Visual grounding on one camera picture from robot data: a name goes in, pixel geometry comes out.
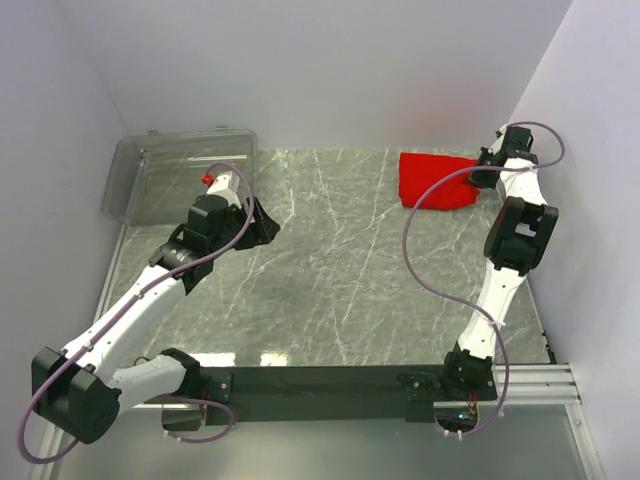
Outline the red t shirt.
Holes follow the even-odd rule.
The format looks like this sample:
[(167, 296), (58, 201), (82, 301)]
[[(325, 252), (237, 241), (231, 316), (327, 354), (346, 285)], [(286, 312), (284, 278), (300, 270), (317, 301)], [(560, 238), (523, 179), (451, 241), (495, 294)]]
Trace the red t shirt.
[[(472, 167), (468, 158), (402, 152), (398, 163), (398, 195), (405, 208), (413, 208), (422, 194), (437, 182), (463, 168)], [(420, 204), (420, 209), (450, 211), (472, 206), (480, 191), (463, 175), (442, 183)]]

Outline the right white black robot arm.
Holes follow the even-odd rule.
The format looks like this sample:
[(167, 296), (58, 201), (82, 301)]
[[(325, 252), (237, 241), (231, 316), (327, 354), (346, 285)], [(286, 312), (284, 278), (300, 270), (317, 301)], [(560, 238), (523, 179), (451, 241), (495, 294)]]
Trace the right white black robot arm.
[(512, 300), (527, 275), (540, 264), (559, 219), (559, 209), (542, 194), (532, 152), (533, 126), (515, 122), (501, 127), (495, 142), (481, 149), (466, 182), (478, 189), (504, 190), (504, 203), (486, 238), (483, 286), (471, 319), (444, 361), (440, 390), (452, 400), (496, 397), (493, 358)]

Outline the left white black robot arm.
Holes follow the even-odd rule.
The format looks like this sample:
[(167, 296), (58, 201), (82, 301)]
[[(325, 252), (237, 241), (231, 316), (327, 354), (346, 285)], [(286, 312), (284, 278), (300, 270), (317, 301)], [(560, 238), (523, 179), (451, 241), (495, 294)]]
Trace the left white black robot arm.
[(33, 358), (30, 411), (91, 444), (140, 403), (163, 395), (193, 399), (200, 364), (191, 356), (168, 349), (135, 367), (121, 361), (212, 273), (216, 258), (267, 245), (279, 231), (255, 196), (246, 205), (220, 194), (197, 197), (120, 300), (62, 350), (45, 347)]

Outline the clear plastic storage bin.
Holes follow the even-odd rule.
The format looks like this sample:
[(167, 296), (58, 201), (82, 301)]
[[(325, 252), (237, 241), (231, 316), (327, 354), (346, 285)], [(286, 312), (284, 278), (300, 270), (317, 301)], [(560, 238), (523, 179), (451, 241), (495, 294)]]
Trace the clear plastic storage bin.
[(129, 136), (117, 144), (102, 213), (127, 226), (175, 225), (206, 191), (202, 175), (215, 162), (236, 166), (254, 192), (258, 138), (248, 129)]

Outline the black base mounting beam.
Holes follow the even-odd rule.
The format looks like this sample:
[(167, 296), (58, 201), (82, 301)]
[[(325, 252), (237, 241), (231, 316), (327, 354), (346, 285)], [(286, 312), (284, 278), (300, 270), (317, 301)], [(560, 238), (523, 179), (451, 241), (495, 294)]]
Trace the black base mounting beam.
[(493, 401), (491, 373), (447, 380), (441, 365), (207, 367), (185, 393), (230, 407), (238, 422), (403, 419), (433, 423), (438, 402)]

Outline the aluminium extrusion frame rail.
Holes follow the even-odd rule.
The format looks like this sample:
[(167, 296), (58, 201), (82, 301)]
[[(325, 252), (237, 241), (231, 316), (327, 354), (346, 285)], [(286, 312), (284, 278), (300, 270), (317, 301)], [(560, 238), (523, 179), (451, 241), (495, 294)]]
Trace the aluminium extrusion frame rail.
[[(493, 401), (479, 401), (471, 398), (467, 400), (467, 402), (438, 402), (435, 405), (464, 406), (472, 400), (476, 400), (482, 404), (493, 403), (500, 400), (505, 400), (510, 405), (559, 404), (555, 401), (549, 402), (543, 397), (543, 394), (545, 393), (545, 387), (548, 386), (547, 381), (550, 378), (548, 366), (549, 365), (515, 365), (510, 368), (501, 367), (496, 369), (495, 371), (492, 371), (493, 379), (496, 386), (496, 392), (498, 394), (498, 397)], [(162, 399), (161, 396), (155, 397), (145, 402), (175, 403), (167, 399)], [(221, 409), (225, 413), (232, 413), (234, 415), (230, 407), (210, 400), (188, 399), (183, 403), (191, 402), (213, 402), (215, 408)]]

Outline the right aluminium side rail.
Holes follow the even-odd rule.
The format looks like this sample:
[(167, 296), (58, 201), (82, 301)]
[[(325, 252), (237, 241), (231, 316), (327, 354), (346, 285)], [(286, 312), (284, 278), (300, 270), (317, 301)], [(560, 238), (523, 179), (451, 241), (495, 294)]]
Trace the right aluminium side rail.
[(542, 331), (545, 348), (550, 360), (548, 366), (550, 378), (547, 381), (543, 397), (549, 402), (565, 406), (570, 422), (570, 430), (575, 441), (577, 451), (584, 468), (587, 479), (606, 479), (606, 473), (602, 465), (595, 440), (589, 428), (589, 423), (583, 408), (582, 397), (579, 393), (571, 367), (567, 364), (559, 364), (556, 360), (548, 335)]

